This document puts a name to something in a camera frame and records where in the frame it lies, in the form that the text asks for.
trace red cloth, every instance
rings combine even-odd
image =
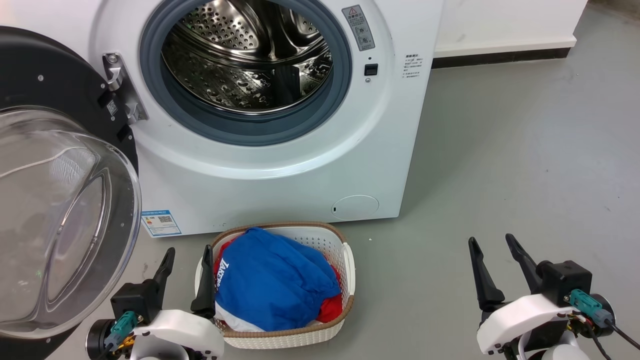
[[[222,259],[222,253],[225,251],[225,249],[229,245],[231,245],[232,242],[234,242],[234,240],[235,239],[228,241],[222,244],[222,246],[220,247],[220,253],[218,254],[218,258],[213,263],[214,277],[218,276],[218,269],[220,269],[220,260]],[[342,284],[340,282],[340,273],[338,273],[338,271],[335,269],[335,267],[333,267],[333,265],[331,265],[331,268],[335,273],[335,278],[338,279],[338,284]],[[322,301],[322,305],[320,307],[320,313],[318,314],[318,317],[316,318],[316,320],[322,323],[328,323],[335,320],[338,316],[340,316],[340,314],[342,314],[342,295],[338,294],[334,297],[330,297]]]
[[[214,278],[217,278],[217,276],[218,276],[218,269],[220,268],[220,260],[222,260],[222,253],[225,251],[225,249],[227,247],[229,247],[229,245],[231,245],[232,242],[234,242],[234,240],[235,239],[233,239],[231,241],[227,241],[226,243],[222,244],[222,246],[220,247],[220,253],[218,254],[218,258],[213,263],[213,277]]]
[[[335,278],[338,279],[338,284],[340,284],[340,273],[333,267],[333,272],[335,272]],[[342,295],[338,294],[334,297],[330,297],[322,301],[322,306],[320,307],[320,313],[316,318],[317,321],[328,323],[330,321],[335,320],[338,316],[342,314]]]

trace sticker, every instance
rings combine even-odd
[[[358,49],[364,51],[376,47],[376,43],[373,42],[373,35],[371,35],[371,30],[369,29],[369,23],[360,5],[344,8],[342,9],[342,13],[344,17],[347,18],[349,26],[351,26],[353,36],[355,36],[356,42],[358,43]]]
[[[107,110],[109,110],[109,113],[111,114],[111,116],[113,116],[113,114],[118,111],[118,106],[116,106],[116,103],[111,100],[109,101],[109,104],[107,104]]]
[[[422,63],[424,58],[419,54],[409,54],[404,56],[404,67],[402,69],[402,78],[417,78],[422,72]]]
[[[142,222],[152,238],[182,234],[169,210],[142,211]]]

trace gray floor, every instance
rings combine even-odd
[[[513,300],[527,287],[506,232],[536,261],[590,269],[593,291],[640,339],[640,27],[587,9],[575,34],[566,60],[433,71],[401,216],[338,225],[358,276],[341,332],[306,348],[227,347],[226,358],[484,359],[467,238],[479,240]],[[150,277],[174,246],[164,305],[187,309],[194,263],[211,239],[143,231],[123,281]],[[105,305],[51,359],[83,359],[89,323],[111,315]],[[618,337],[602,342],[614,359],[638,358]],[[601,359],[590,341],[581,345]]]

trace laundry basket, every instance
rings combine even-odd
[[[243,234],[250,227],[261,227],[270,233],[286,236],[301,244],[321,251],[329,263],[340,273],[342,290],[342,314],[335,320],[321,325],[286,331],[238,332],[216,320],[216,325],[224,332],[225,341],[237,348],[267,349],[301,347],[327,341],[342,328],[344,319],[353,306],[356,288],[356,272],[351,247],[335,227],[321,222],[286,222],[236,227],[218,235],[213,241],[213,258],[220,253],[220,247]],[[202,267],[198,262],[195,289],[198,293]]]

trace cable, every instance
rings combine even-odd
[[[107,354],[109,353],[109,351],[111,351],[112,347],[113,347],[113,344],[109,344],[109,346],[107,348],[105,348],[103,352],[100,353],[100,356],[98,358],[96,358],[96,360],[104,359],[107,356]]]
[[[620,328],[617,327],[614,323],[612,323],[609,319],[604,320],[604,323],[606,323],[610,328],[612,328],[613,331],[617,332],[620,336],[622,336],[624,340],[627,340],[631,345],[635,346],[636,349],[640,350],[640,344],[638,344],[635,340],[633,340],[629,335],[625,334],[624,331],[620,330]]]
[[[600,353],[602,354],[602,356],[604,356],[606,360],[611,360],[611,356],[607,355],[607,352],[602,347],[600,340],[598,340],[598,337],[593,332],[593,329],[591,328],[591,326],[589,326],[589,324],[585,324],[585,325],[586,325],[585,327],[587,328],[587,331],[589,331],[589,335],[591,335],[593,342],[596,343],[596,346],[598,347],[598,350],[600,350]]]

